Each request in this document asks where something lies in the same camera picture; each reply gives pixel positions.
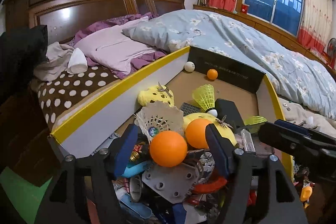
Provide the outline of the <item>large orange ball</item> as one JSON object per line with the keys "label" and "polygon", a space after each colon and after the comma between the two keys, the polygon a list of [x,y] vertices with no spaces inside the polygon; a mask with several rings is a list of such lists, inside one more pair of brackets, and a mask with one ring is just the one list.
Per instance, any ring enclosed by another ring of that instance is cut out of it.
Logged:
{"label": "large orange ball", "polygon": [[157,165],[174,167],[184,161],[187,155],[187,143],[179,133],[163,131],[155,135],[149,151]]}

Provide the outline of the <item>white ping pong ball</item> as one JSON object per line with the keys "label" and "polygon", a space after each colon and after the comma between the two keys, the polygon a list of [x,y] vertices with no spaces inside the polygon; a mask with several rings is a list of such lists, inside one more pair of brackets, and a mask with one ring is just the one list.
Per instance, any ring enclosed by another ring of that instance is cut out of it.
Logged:
{"label": "white ping pong ball", "polygon": [[184,70],[191,73],[195,70],[195,64],[192,61],[188,61],[184,65]]}

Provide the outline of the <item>brown polka dot blanket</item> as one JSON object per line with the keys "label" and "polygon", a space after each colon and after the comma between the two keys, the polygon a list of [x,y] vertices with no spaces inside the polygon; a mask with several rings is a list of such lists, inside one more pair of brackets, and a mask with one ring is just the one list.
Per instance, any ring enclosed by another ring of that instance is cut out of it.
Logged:
{"label": "brown polka dot blanket", "polygon": [[113,86],[117,77],[102,66],[89,67],[84,73],[71,75],[64,71],[38,88],[38,100],[50,131],[54,131],[68,117]]}

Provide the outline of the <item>grey lego plate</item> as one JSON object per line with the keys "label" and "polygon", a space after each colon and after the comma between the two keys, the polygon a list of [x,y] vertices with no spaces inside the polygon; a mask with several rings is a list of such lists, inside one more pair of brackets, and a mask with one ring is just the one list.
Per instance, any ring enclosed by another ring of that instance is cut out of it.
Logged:
{"label": "grey lego plate", "polygon": [[142,182],[172,204],[182,203],[199,180],[197,168],[181,163],[173,167],[152,165]]}

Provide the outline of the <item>white feather shuttlecock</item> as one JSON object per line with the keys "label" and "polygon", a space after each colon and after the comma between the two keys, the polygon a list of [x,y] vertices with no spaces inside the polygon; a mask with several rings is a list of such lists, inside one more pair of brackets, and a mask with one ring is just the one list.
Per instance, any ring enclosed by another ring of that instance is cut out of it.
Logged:
{"label": "white feather shuttlecock", "polygon": [[168,103],[148,103],[134,116],[135,125],[141,129],[149,143],[163,131],[174,131],[184,136],[183,111],[175,106],[171,107]]}

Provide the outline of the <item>right floral curtain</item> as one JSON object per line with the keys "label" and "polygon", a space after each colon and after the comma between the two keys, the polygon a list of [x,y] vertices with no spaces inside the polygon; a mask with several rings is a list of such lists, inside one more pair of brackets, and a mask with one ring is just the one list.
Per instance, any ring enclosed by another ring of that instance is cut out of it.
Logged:
{"label": "right floral curtain", "polygon": [[333,21],[333,0],[304,0],[298,42],[322,53],[327,47]]}

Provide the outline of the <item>yellow plastic shuttlecock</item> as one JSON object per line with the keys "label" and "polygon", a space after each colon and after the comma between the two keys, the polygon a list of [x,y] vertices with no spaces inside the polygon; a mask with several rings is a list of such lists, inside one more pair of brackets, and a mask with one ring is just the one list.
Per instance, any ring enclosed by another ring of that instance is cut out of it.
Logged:
{"label": "yellow plastic shuttlecock", "polygon": [[214,117],[218,116],[215,108],[215,91],[212,85],[206,84],[196,88],[192,93],[192,97],[205,113]]}

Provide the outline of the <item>red standing fan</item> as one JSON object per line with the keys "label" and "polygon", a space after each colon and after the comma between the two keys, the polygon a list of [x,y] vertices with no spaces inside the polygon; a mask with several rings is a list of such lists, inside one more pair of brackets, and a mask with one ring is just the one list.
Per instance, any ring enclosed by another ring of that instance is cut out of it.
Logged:
{"label": "red standing fan", "polygon": [[327,45],[327,54],[331,58],[330,66],[334,69],[336,59],[336,38],[331,38]]}

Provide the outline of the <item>pink pillow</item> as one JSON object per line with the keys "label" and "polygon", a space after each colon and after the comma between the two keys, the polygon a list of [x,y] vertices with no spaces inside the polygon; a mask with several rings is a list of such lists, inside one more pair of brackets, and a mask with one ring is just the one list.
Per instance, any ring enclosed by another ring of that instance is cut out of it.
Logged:
{"label": "pink pillow", "polygon": [[123,25],[116,25],[96,31],[75,44],[94,63],[98,63],[114,72],[129,75],[131,61],[143,55],[150,60],[163,57],[165,53],[146,44],[136,42],[122,33],[124,28],[136,27],[149,20],[147,16],[131,20]]}

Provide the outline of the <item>beige bed blanket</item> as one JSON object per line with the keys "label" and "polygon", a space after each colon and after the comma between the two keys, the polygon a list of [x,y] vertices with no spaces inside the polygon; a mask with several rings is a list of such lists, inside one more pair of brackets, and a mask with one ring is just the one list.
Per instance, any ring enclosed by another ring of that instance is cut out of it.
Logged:
{"label": "beige bed blanket", "polygon": [[305,122],[303,127],[316,127],[317,131],[335,138],[335,120],[313,113],[297,103],[282,98],[278,98],[278,100],[286,121],[294,124]]}

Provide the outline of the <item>yellow plush toy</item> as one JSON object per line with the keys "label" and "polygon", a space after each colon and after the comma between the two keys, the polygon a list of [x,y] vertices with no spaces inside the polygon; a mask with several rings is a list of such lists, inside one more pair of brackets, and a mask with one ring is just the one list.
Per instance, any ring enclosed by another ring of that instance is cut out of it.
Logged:
{"label": "yellow plush toy", "polygon": [[140,91],[137,101],[141,106],[147,106],[147,104],[156,101],[167,103],[170,107],[175,106],[173,91],[160,83]]}

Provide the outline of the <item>blue floral duvet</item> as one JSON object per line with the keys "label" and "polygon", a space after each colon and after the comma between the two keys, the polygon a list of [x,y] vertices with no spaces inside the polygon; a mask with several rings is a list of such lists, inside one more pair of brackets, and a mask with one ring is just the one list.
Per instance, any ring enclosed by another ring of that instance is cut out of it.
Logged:
{"label": "blue floral duvet", "polygon": [[335,119],[335,80],[326,68],[238,20],[209,11],[178,10],[122,33],[167,52],[194,46],[241,61],[266,73],[277,94]]}

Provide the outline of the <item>yellow cardboard storage box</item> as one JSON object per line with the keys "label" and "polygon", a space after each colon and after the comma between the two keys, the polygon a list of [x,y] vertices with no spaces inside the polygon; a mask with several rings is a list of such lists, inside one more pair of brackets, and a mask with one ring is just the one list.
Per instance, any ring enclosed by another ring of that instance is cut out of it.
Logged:
{"label": "yellow cardboard storage box", "polygon": [[[195,64],[191,73],[184,70],[188,61]],[[217,70],[216,80],[207,78],[209,69]],[[234,102],[243,119],[259,115],[274,122],[285,118],[276,91],[264,72],[214,52],[185,47],[105,90],[52,131],[54,143],[64,155],[90,155],[113,132],[123,132],[140,108],[137,102],[140,91],[157,83],[173,91],[177,108],[183,103],[194,104],[193,91],[211,84],[216,97]]]}

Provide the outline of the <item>white rolled cloth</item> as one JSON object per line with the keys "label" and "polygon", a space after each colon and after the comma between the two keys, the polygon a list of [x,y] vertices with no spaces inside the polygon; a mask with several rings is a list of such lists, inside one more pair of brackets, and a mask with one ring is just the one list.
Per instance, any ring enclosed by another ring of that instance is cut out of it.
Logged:
{"label": "white rolled cloth", "polygon": [[68,62],[67,72],[72,75],[84,73],[88,69],[88,64],[84,53],[75,48]]}

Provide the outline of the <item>orange ping pong ball far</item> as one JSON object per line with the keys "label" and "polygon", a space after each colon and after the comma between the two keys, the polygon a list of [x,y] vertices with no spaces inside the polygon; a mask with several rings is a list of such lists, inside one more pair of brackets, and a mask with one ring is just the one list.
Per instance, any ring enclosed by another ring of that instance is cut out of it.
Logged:
{"label": "orange ping pong ball far", "polygon": [[217,70],[215,70],[215,69],[209,69],[209,70],[207,71],[207,78],[208,78],[209,80],[214,81],[214,80],[217,79],[217,77],[218,77],[218,72],[217,72]]}

